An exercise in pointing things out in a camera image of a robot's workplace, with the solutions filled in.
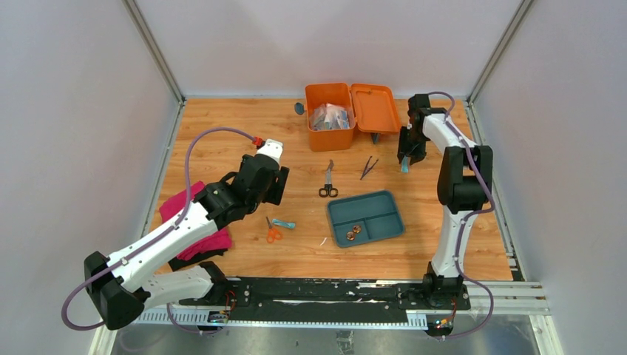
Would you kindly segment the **blue foil sachet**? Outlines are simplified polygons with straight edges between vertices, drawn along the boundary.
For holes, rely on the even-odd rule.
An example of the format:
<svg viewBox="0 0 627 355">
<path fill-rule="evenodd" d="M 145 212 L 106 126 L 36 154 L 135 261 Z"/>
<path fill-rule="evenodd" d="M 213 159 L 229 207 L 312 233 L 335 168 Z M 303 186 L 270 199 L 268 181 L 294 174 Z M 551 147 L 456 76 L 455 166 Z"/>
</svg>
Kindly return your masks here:
<svg viewBox="0 0 627 355">
<path fill-rule="evenodd" d="M 285 221 L 278 220 L 278 219 L 273 219 L 271 223 L 275 226 L 279 226 L 279 227 L 290 229 L 290 230 L 295 229 L 296 227 L 295 223 L 285 222 Z"/>
</svg>

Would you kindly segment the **small clear bag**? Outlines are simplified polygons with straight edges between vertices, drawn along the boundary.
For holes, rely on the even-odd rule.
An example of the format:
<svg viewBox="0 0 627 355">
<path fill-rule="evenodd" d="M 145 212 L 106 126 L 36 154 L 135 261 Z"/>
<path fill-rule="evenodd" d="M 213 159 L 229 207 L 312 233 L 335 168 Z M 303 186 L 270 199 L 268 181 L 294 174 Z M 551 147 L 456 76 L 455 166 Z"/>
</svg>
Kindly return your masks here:
<svg viewBox="0 0 627 355">
<path fill-rule="evenodd" d="M 309 128 L 313 131 L 321 131 L 328 129 L 327 122 L 327 104 L 318 106 L 309 116 Z"/>
</svg>

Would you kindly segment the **orange medicine box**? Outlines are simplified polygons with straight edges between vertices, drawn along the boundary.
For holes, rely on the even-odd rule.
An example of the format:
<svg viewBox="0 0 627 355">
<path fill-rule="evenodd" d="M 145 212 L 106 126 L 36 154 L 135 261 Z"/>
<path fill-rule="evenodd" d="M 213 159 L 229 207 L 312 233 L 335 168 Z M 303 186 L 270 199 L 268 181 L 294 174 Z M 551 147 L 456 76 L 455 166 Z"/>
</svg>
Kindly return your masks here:
<svg viewBox="0 0 627 355">
<path fill-rule="evenodd" d="M 349 149 L 356 131 L 371 135 L 395 135 L 401 121 L 389 87 L 375 84 L 309 84 L 305 87 L 305 105 L 297 112 L 307 115 L 322 104 L 333 104 L 348 111 L 348 129 L 313 131 L 308 127 L 309 147 L 314 152 Z"/>
</svg>

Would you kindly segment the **clear bag blue items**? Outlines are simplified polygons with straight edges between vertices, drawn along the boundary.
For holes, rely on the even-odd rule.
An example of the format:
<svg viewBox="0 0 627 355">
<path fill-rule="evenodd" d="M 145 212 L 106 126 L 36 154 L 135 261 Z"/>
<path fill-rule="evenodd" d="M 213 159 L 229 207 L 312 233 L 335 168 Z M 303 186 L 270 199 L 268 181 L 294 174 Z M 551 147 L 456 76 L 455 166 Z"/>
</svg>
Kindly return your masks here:
<svg viewBox="0 0 627 355">
<path fill-rule="evenodd" d="M 348 111 L 333 104 L 326 104 L 324 108 L 323 128 L 324 129 L 348 129 L 350 120 Z"/>
</svg>

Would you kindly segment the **teal plastic tray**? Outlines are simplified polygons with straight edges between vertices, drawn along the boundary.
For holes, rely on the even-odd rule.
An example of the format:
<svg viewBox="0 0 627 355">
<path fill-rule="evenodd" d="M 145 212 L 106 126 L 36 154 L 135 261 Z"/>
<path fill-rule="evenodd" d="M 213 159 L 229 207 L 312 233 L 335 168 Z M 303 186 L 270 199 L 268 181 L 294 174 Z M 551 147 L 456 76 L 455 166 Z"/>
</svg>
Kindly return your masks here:
<svg viewBox="0 0 627 355">
<path fill-rule="evenodd" d="M 327 204 L 328 222 L 340 248 L 375 243 L 405 233 L 405 225 L 393 194 L 380 190 L 363 195 L 333 199 Z M 353 227 L 362 227 L 354 240 L 346 238 Z"/>
</svg>

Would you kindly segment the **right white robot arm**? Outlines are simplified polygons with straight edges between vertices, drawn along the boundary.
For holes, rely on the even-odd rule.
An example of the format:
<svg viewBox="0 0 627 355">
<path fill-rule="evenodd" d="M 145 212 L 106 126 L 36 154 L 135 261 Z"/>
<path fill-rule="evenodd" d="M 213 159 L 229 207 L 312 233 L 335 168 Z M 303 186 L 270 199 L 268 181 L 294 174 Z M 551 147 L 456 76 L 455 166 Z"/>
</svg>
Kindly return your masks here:
<svg viewBox="0 0 627 355">
<path fill-rule="evenodd" d="M 432 142 L 442 155 L 436 193 L 443 207 L 443 223 L 422 289 L 423 301 L 435 309 L 461 294 L 473 223 L 479 214 L 494 209 L 493 150 L 468 138 L 454 124 L 451 111 L 451 107 L 433 107 L 428 93 L 409 98 L 408 122 L 400 130 L 397 149 L 403 169 L 426 158 L 427 142 Z"/>
</svg>

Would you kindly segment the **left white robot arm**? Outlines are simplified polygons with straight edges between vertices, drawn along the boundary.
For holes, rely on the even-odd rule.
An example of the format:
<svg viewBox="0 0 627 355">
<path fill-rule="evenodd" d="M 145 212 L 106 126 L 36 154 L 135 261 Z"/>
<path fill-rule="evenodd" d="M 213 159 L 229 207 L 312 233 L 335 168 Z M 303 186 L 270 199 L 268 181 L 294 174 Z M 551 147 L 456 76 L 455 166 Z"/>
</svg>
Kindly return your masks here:
<svg viewBox="0 0 627 355">
<path fill-rule="evenodd" d="M 289 169 L 281 166 L 282 147 L 268 141 L 255 155 L 243 155 L 229 172 L 198 193 L 186 193 L 183 207 L 161 226 L 130 246 L 84 260 L 85 290 L 109 330 L 124 328 L 145 309 L 200 298 L 219 305 L 226 285 L 203 266 L 157 275 L 163 264 L 230 223 L 254 213 L 260 204 L 278 205 Z"/>
</svg>

